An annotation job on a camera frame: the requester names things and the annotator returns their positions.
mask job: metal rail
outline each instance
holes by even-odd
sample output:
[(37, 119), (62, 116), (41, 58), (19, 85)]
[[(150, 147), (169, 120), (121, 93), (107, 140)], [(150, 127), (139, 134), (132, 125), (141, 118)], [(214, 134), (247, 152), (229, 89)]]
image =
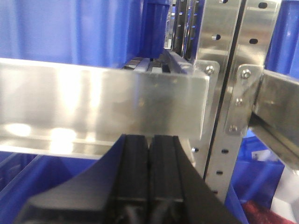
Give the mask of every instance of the metal rail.
[(263, 81), (251, 128), (277, 156), (299, 174), (299, 81), (272, 71)]

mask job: blue storage bin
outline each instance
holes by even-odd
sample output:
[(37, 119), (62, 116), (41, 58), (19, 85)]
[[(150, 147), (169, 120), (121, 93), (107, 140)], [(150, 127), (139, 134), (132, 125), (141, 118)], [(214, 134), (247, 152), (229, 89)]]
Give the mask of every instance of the blue storage bin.
[(147, 0), (140, 57), (159, 58), (164, 49), (169, 0)]
[(11, 224), (29, 197), (71, 179), (93, 163), (95, 160), (37, 156), (0, 191), (0, 223)]
[(225, 206), (227, 209), (242, 223), (242, 224), (249, 224), (244, 210), (241, 206), (241, 203), (238, 199), (237, 194), (233, 186), (230, 184), (228, 188), (228, 194), (225, 200)]
[(299, 1), (282, 2), (265, 67), (299, 78)]
[(120, 68), (140, 51), (144, 0), (1, 0), (0, 57)]
[(7, 157), (9, 157), (12, 153), (9, 152), (0, 152), (0, 163), (5, 160)]
[(248, 221), (241, 204), (253, 200), (269, 209), (285, 167), (280, 161), (256, 161), (255, 152), (263, 150), (267, 147), (257, 137), (243, 139), (228, 189), (225, 205), (243, 224)]
[(0, 162), (0, 191), (8, 185), (34, 158), (29, 154), (11, 154)]

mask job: metal bracket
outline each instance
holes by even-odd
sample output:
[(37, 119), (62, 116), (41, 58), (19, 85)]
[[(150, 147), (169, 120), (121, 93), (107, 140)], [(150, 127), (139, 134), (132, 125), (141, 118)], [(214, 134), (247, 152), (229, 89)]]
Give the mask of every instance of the metal bracket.
[(204, 115), (204, 123), (208, 122), (207, 117), (210, 116), (210, 112), (212, 109), (212, 102), (214, 98), (215, 88), (218, 80), (218, 75), (220, 71), (220, 65), (216, 61), (209, 61), (209, 60), (196, 60), (194, 62), (194, 74), (201, 74), (200, 72), (206, 73), (210, 79), (209, 79), (209, 87), (208, 87), (208, 93), (207, 93), (207, 99), (206, 99), (206, 109), (205, 109), (205, 115)]
[(225, 123), (227, 134), (240, 136), (246, 134), (262, 72), (263, 66), (251, 64), (239, 66)]

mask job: red object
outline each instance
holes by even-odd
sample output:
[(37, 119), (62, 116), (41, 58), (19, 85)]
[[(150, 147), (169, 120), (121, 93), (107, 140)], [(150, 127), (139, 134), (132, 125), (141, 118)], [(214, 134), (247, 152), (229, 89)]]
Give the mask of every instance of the red object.
[(254, 201), (248, 201), (242, 207), (250, 224), (295, 224)]

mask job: bolt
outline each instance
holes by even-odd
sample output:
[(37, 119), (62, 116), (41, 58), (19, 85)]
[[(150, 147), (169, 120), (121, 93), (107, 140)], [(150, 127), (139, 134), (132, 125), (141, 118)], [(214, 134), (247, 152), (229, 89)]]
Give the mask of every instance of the bolt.
[(206, 74), (207, 75), (211, 75), (214, 72), (215, 72), (215, 69), (214, 69), (214, 67), (212, 65), (209, 65), (209, 66), (206, 67)]
[(236, 100), (235, 100), (235, 105), (236, 106), (241, 106), (243, 104), (243, 99), (242, 98), (237, 98)]
[(247, 79), (251, 75), (251, 71), (249, 69), (245, 69), (242, 71), (242, 78)]
[(236, 131), (238, 131), (238, 127), (237, 127), (237, 126), (235, 126), (235, 125), (231, 125), (231, 126), (229, 127), (229, 132), (236, 132)]
[(199, 151), (199, 149), (196, 148), (196, 147), (193, 147), (193, 148), (191, 149), (191, 151), (192, 151), (193, 153), (197, 153), (197, 152)]

